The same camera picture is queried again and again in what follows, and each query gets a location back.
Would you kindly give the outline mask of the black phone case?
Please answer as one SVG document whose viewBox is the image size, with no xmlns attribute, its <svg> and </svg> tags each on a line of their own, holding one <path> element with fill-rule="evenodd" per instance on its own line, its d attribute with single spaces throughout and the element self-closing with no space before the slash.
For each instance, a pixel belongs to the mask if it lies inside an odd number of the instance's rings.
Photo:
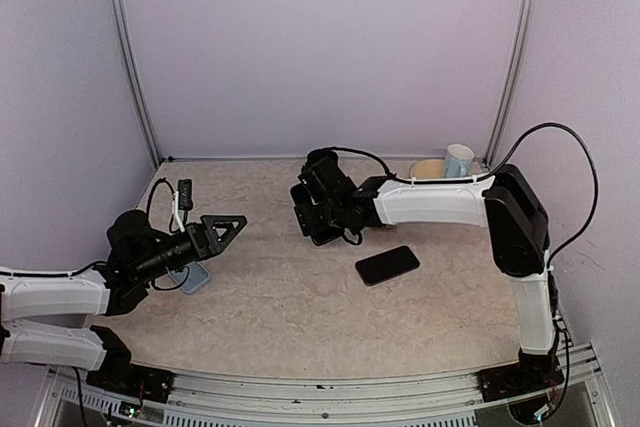
<svg viewBox="0 0 640 427">
<path fill-rule="evenodd" d="M 320 247 L 333 242 L 334 240 L 341 239 L 343 233 L 343 229 L 329 228 L 319 233 L 312 234 L 310 238 L 315 246 Z"/>
</svg>

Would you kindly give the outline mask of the dark green cup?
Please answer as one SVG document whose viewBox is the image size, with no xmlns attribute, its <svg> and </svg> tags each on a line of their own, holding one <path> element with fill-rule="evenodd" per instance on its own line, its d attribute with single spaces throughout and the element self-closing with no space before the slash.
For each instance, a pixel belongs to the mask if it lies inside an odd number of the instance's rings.
<svg viewBox="0 0 640 427">
<path fill-rule="evenodd" d="M 306 164 L 310 166 L 323 159 L 330 159 L 332 162 L 337 164 L 339 156 L 331 148 L 315 149 L 307 154 Z"/>
</svg>

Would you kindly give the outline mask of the light blue phone case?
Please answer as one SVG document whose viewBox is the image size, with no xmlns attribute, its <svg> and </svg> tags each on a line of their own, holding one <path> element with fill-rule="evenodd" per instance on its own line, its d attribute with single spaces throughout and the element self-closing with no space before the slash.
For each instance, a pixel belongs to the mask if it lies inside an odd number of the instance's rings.
<svg viewBox="0 0 640 427">
<path fill-rule="evenodd" d="M 197 261 L 190 262 L 181 270 L 168 272 L 175 287 L 186 295 L 193 295 L 210 282 L 211 276 L 207 269 Z"/>
</svg>

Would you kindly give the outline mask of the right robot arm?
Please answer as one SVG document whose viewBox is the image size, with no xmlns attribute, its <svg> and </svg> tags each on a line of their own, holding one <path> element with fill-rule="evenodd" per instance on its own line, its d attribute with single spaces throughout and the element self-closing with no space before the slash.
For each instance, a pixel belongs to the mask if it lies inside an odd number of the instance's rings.
<svg viewBox="0 0 640 427">
<path fill-rule="evenodd" d="M 313 152 L 291 188 L 304 236 L 321 246 L 346 233 L 404 224 L 462 225 L 488 232 L 494 265 L 509 278 L 520 326 L 520 350 L 511 380 L 535 389 L 551 371 L 557 338 L 552 300 L 548 214 L 511 164 L 495 173 L 459 179 L 371 176 L 357 185 L 327 149 Z"/>
</svg>

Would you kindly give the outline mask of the left aluminium frame post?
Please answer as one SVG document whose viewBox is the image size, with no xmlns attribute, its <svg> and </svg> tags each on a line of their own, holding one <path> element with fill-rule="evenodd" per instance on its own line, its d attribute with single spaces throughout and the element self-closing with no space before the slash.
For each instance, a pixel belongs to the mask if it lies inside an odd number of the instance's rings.
<svg viewBox="0 0 640 427">
<path fill-rule="evenodd" d="M 128 29 L 125 2 L 124 0 L 110 0 L 110 4 L 120 56 L 131 93 L 135 115 L 141 128 L 143 141 L 150 161 L 154 168 L 158 168 L 163 161 L 163 157 L 142 89 Z"/>
</svg>

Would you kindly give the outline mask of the beige round plate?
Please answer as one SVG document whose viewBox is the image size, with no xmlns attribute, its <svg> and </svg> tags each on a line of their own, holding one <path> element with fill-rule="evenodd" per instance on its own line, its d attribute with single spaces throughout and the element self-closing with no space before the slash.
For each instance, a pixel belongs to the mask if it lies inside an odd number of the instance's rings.
<svg viewBox="0 0 640 427">
<path fill-rule="evenodd" d="M 410 170 L 410 177 L 416 180 L 441 179 L 444 177 L 445 161 L 443 159 L 425 159 L 415 163 Z"/>
</svg>

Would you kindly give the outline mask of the light blue mug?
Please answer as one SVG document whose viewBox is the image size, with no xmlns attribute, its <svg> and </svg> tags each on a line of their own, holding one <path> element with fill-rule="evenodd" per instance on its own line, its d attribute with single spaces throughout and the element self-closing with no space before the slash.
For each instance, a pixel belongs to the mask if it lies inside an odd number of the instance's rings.
<svg viewBox="0 0 640 427">
<path fill-rule="evenodd" d="M 449 145 L 446 148 L 444 160 L 444 177 L 448 179 L 467 177 L 474 157 L 474 151 L 465 145 Z"/>
</svg>

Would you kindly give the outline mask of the right aluminium frame post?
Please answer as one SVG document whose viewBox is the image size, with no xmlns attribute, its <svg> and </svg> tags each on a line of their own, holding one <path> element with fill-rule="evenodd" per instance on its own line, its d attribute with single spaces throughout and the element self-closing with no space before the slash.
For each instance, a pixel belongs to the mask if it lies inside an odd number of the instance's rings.
<svg viewBox="0 0 640 427">
<path fill-rule="evenodd" d="M 483 161 L 487 167 L 492 166 L 497 159 L 499 148 L 504 137 L 516 88 L 523 65 L 529 27 L 534 16 L 536 0 L 520 0 L 515 35 L 507 65 L 506 77 L 501 91 L 498 111 L 491 129 Z"/>
</svg>

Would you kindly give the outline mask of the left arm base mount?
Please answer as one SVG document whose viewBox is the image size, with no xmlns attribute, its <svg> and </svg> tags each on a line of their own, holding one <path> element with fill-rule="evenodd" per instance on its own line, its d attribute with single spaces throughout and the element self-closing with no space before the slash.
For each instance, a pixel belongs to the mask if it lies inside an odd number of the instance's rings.
<svg viewBox="0 0 640 427">
<path fill-rule="evenodd" d="M 90 371 L 86 383 L 111 393 L 166 404 L 174 378 L 168 370 L 127 364 Z"/>
</svg>

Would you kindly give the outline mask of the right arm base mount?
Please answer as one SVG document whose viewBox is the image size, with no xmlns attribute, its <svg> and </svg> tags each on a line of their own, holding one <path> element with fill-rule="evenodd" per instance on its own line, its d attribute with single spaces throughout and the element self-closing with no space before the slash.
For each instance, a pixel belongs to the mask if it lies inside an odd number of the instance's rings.
<svg viewBox="0 0 640 427">
<path fill-rule="evenodd" d="M 485 403 L 517 397 L 550 388 L 564 382 L 558 367 L 543 370 L 509 364 L 483 369 L 477 373 L 482 399 Z"/>
</svg>

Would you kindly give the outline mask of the aluminium frame post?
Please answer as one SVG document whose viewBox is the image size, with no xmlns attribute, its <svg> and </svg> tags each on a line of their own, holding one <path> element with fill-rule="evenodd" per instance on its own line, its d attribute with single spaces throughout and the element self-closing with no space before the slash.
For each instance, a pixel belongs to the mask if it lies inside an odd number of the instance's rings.
<svg viewBox="0 0 640 427">
<path fill-rule="evenodd" d="M 158 168 L 163 161 L 163 157 L 142 89 L 128 29 L 125 2 L 124 0 L 110 0 L 110 4 L 120 56 L 131 93 L 135 115 L 141 128 L 143 141 L 150 161 L 154 168 Z"/>
<path fill-rule="evenodd" d="M 504 137 L 516 88 L 523 65 L 529 27 L 534 16 L 536 0 L 520 0 L 515 35 L 507 65 L 506 77 L 501 91 L 498 111 L 491 129 L 483 161 L 487 167 L 492 166 L 497 159 L 499 148 Z"/>
</svg>

